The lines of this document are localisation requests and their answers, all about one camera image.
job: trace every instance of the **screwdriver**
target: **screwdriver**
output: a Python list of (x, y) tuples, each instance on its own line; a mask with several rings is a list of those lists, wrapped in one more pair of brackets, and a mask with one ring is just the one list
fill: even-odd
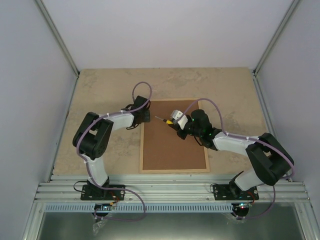
[(161, 117), (158, 117), (158, 116), (155, 116), (157, 119), (160, 119), (161, 121), (165, 122), (166, 124), (174, 124), (172, 121), (170, 120), (167, 120), (167, 119), (164, 119), (164, 118), (161, 118)]

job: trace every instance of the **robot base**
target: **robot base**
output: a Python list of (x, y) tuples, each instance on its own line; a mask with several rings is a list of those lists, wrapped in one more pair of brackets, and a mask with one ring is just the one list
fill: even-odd
[(259, 199), (259, 194), (256, 186), (248, 189), (247, 191), (242, 191), (238, 195), (238, 197), (235, 197), (232, 194), (232, 192), (230, 191), (229, 184), (212, 184), (212, 188), (213, 188), (212, 193), (216, 201), (224, 201), (224, 200), (253, 201), (253, 200)]
[[(120, 188), (125, 189), (125, 185), (115, 185), (110, 184), (107, 186), (108, 188)], [(82, 194), (80, 199), (83, 201), (123, 201), (125, 199), (125, 191), (121, 190), (103, 190), (95, 185), (88, 183), (87, 185), (83, 185)]]

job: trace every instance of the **beige tabletop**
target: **beige tabletop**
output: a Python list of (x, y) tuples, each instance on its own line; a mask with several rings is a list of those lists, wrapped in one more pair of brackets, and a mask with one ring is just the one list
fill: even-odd
[[(84, 69), (78, 79), (53, 174), (87, 174), (83, 160), (72, 145), (84, 116), (88, 112), (117, 112), (131, 104), (132, 88), (140, 81), (152, 85), (154, 99), (210, 98), (219, 106), (228, 132), (250, 136), (266, 132), (252, 76), (247, 68)], [(136, 95), (148, 97), (148, 87), (139, 86)], [(201, 105), (212, 126), (220, 128), (214, 107), (204, 101)], [(139, 174), (140, 133), (140, 126), (112, 132), (103, 155), (108, 174)], [(247, 157), (236, 153), (209, 149), (208, 155), (210, 174), (235, 174), (251, 167)]]

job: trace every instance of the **cork board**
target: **cork board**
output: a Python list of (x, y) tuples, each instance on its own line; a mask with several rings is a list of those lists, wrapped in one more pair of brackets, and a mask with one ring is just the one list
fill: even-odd
[[(184, 111), (196, 98), (152, 100), (151, 121), (141, 126), (140, 172), (141, 173), (208, 173), (210, 165), (208, 149), (199, 146), (192, 136), (182, 140), (175, 130), (163, 121), (173, 110)], [(199, 109), (193, 105), (187, 114)]]

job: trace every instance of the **white wall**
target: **white wall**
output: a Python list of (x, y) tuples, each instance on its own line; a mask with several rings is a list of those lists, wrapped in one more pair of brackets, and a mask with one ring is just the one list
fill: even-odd
[(0, 7), (0, 239), (21, 239), (75, 85), (32, 0)]
[(292, 0), (44, 0), (77, 67), (249, 67)]
[(259, 73), (279, 141), (320, 221), (320, 1), (301, 1)]

